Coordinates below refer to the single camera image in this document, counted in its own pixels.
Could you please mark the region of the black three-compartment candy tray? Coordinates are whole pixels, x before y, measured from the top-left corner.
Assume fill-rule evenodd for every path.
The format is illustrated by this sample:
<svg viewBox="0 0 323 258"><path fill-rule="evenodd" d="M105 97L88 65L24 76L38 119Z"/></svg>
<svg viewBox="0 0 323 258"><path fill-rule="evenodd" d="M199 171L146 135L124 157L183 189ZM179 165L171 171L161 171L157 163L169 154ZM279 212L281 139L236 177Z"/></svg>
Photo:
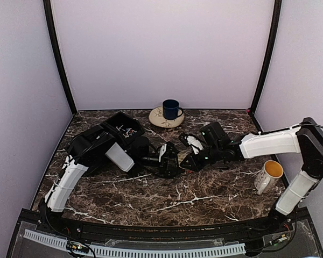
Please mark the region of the black three-compartment candy tray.
<svg viewBox="0 0 323 258"><path fill-rule="evenodd" d="M78 163L88 167L86 176L109 162L128 172L135 163L127 151L144 133L140 122L120 111L81 133L85 146L79 154Z"/></svg>

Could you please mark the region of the gold jar lid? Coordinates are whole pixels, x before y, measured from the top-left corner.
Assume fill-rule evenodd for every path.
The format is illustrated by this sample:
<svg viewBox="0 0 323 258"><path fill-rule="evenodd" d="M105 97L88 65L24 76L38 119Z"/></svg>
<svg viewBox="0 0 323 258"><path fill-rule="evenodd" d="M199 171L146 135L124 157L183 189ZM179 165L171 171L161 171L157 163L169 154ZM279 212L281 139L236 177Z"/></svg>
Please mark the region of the gold jar lid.
<svg viewBox="0 0 323 258"><path fill-rule="evenodd" d="M181 164L188 154L190 154L190 152L187 150L183 150L183 151L179 152L177 154L178 163Z"/></svg>

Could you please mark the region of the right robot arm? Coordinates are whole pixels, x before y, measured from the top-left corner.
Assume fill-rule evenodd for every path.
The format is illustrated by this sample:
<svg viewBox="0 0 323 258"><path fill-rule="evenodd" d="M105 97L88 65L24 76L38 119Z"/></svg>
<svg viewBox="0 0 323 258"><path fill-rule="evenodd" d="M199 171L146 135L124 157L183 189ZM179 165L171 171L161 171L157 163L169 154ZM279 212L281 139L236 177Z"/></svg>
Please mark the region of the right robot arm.
<svg viewBox="0 0 323 258"><path fill-rule="evenodd" d="M311 117L299 124L268 132L247 133L231 139L218 122L200 130L204 142L193 135L181 134L180 140L192 152L180 162L182 168L200 171L208 164L231 162L258 156L299 153L303 165L275 203L275 213L265 219L264 229L276 233L296 205L323 179L323 126Z"/></svg>

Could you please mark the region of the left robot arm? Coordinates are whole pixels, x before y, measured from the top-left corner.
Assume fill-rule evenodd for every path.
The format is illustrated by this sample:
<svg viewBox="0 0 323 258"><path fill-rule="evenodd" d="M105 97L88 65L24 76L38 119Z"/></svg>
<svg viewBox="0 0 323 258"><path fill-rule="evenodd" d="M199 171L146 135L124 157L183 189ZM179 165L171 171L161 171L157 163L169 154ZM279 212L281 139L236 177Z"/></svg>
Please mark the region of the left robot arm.
<svg viewBox="0 0 323 258"><path fill-rule="evenodd" d="M40 206L47 211L62 213L79 179L107 162L130 175L143 167L157 168L157 176L161 178L174 178L181 174L179 152L174 144L167 142L155 148L143 134L142 129L121 126L110 132L98 125L76 135L67 150L61 174Z"/></svg>

